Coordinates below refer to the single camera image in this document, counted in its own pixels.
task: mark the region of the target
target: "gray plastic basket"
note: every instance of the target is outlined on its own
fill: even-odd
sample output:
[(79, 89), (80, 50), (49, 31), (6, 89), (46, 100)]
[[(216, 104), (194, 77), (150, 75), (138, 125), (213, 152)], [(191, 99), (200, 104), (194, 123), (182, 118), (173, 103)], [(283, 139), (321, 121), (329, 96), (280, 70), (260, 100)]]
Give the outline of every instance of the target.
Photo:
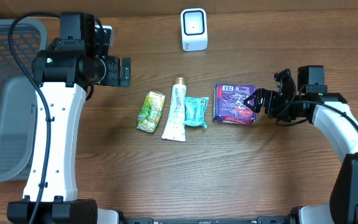
[[(7, 44), (12, 22), (0, 20), (0, 182), (28, 178), (37, 116), (35, 90)], [(46, 48), (45, 26), (35, 19), (24, 19), (16, 25), (13, 40), (16, 53), (32, 73), (32, 60)]]

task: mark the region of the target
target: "white plug-in device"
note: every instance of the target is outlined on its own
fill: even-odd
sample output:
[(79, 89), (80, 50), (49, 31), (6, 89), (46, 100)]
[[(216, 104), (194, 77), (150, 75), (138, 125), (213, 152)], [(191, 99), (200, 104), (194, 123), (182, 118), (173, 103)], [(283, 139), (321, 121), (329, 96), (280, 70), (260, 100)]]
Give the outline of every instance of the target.
[(204, 9), (185, 9), (180, 14), (181, 42), (184, 51), (205, 50), (208, 30)]

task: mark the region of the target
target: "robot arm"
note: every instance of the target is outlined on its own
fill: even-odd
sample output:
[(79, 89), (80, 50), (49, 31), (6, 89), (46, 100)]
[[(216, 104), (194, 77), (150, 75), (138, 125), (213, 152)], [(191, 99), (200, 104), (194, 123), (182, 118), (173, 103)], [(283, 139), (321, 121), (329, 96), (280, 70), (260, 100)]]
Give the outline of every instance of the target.
[[(14, 21), (12, 30), (21, 18)], [(34, 59), (34, 76), (30, 79), (40, 89), (34, 155), (22, 201), (8, 204), (11, 222), (27, 223), (31, 216), (32, 223), (118, 223), (116, 211), (98, 209), (93, 199), (78, 200), (75, 181), (78, 122), (88, 86), (129, 86), (131, 79), (131, 59), (123, 58), (121, 66), (119, 57), (108, 55), (112, 36), (112, 28), (102, 26), (91, 14), (64, 12), (60, 15), (60, 38)], [(50, 112), (48, 160), (47, 116), (40, 95), (45, 97)]]
[[(325, 102), (325, 104), (345, 112), (358, 125), (349, 105), (341, 102)], [(358, 152), (358, 133), (350, 122), (340, 114), (317, 105), (313, 112), (312, 123), (331, 143), (341, 162), (343, 162), (346, 154)]]
[(280, 82), (278, 92), (258, 89), (244, 104), (257, 113), (264, 106), (265, 113), (277, 119), (276, 124), (306, 118), (302, 121), (309, 121), (326, 136), (342, 162), (329, 203), (299, 208), (295, 211), (297, 223), (358, 223), (358, 122), (347, 101), (339, 93), (328, 93), (322, 66), (298, 69), (299, 95), (289, 69), (274, 77)]

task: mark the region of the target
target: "purple package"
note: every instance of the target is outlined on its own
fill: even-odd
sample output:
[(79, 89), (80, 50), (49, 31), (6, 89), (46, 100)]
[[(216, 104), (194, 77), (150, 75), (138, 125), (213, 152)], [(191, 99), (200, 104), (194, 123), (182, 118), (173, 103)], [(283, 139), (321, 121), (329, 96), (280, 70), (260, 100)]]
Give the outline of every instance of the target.
[(256, 91), (255, 85), (216, 84), (214, 92), (214, 121), (251, 124), (256, 114), (246, 107), (244, 100)]

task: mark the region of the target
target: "toothpaste tube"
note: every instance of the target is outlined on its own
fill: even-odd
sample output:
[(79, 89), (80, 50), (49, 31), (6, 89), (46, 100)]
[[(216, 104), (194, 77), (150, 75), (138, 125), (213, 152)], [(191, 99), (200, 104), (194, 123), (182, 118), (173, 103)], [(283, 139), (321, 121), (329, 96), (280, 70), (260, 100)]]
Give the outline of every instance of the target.
[(172, 87), (171, 106), (162, 139), (186, 141), (185, 125), (183, 124), (185, 122), (186, 90), (186, 80), (181, 77), (176, 78)]

